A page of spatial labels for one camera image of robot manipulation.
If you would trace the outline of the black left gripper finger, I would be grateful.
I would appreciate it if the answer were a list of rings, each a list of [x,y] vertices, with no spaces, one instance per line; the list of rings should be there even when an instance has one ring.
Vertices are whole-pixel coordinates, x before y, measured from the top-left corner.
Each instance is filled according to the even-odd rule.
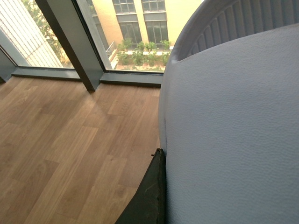
[[[166,168],[164,151],[157,148],[131,201],[117,224],[164,224]]]

